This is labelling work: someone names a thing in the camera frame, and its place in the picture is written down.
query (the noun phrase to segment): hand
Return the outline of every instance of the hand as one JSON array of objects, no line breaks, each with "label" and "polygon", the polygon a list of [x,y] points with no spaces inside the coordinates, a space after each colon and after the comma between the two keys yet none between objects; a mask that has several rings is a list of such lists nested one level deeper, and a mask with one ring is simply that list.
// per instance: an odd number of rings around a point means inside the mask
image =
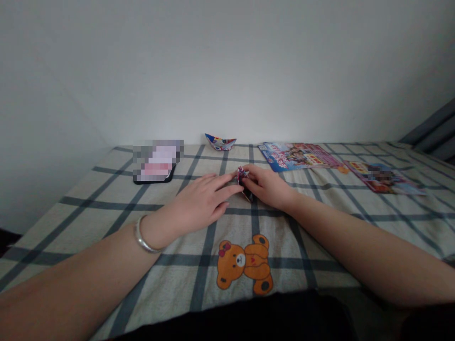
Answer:
[{"label": "hand", "polygon": [[235,176],[235,172],[222,176],[213,173],[204,175],[186,186],[169,204],[144,217],[143,226],[150,226],[151,229],[156,226],[155,229],[159,229],[153,231],[154,233],[145,231],[150,235],[150,245],[157,248],[167,246],[166,244],[170,244],[177,237],[200,230],[217,221],[229,206],[226,200],[243,190],[239,185],[224,187]]},{"label": "hand", "polygon": [[299,201],[300,195],[272,170],[265,170],[253,164],[243,166],[248,171],[248,179],[243,184],[264,203],[287,212]]}]

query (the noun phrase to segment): wrist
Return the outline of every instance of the wrist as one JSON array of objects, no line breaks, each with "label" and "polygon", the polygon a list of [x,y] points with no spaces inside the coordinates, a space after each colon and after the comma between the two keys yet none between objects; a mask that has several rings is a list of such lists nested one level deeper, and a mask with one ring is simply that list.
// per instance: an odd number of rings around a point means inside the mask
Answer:
[{"label": "wrist", "polygon": [[142,218],[140,229],[145,242],[156,250],[169,246],[179,237],[172,220],[161,210]]},{"label": "wrist", "polygon": [[301,206],[304,204],[305,198],[305,195],[297,192],[296,190],[293,190],[291,200],[282,211],[289,214],[290,216],[295,216],[295,214],[301,210]]}]

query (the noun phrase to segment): white wall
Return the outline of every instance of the white wall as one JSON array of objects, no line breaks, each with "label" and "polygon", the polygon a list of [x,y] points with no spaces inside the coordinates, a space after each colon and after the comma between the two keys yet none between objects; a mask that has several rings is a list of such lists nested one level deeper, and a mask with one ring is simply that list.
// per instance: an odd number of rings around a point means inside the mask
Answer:
[{"label": "white wall", "polygon": [[0,228],[24,233],[110,148],[0,7]]},{"label": "white wall", "polygon": [[[204,132],[399,139],[455,96],[454,11],[453,0],[4,1],[2,174],[24,162],[46,177],[44,149],[89,168],[107,145]],[[29,157],[4,147],[8,134]]]}]

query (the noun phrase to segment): forearm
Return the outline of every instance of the forearm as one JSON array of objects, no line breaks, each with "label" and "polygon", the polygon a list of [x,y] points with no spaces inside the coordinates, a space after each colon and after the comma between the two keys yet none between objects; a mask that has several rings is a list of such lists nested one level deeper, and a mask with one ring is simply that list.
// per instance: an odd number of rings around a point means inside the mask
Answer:
[{"label": "forearm", "polygon": [[404,306],[455,301],[455,270],[407,241],[299,195],[286,211],[350,273]]},{"label": "forearm", "polygon": [[[163,247],[173,236],[164,223],[143,219],[142,234]],[[85,340],[155,263],[134,225],[0,295],[0,330],[6,340]]]}]

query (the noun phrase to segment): checkered blanket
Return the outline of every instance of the checkered blanket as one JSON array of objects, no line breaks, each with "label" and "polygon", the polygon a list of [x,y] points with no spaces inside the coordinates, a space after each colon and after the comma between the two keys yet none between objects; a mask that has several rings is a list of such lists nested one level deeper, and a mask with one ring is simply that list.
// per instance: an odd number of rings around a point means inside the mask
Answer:
[{"label": "checkered blanket", "polygon": [[[340,160],[381,162],[422,185],[428,196],[378,195],[353,173],[336,169],[281,173],[299,192],[387,230],[440,259],[455,253],[455,168],[390,143],[321,144]],[[237,144],[229,152],[208,145],[185,146],[185,157],[166,184],[135,185],[132,149],[116,147],[0,259],[0,290],[80,252],[125,223],[156,211],[188,183],[206,173],[225,174],[239,165],[269,168],[257,146]],[[94,335],[116,336],[146,323],[253,297],[254,281],[242,275],[217,286],[219,245],[242,248],[261,234],[269,241],[273,292],[356,287],[359,283],[295,220],[241,195],[208,228],[171,244]]]}]

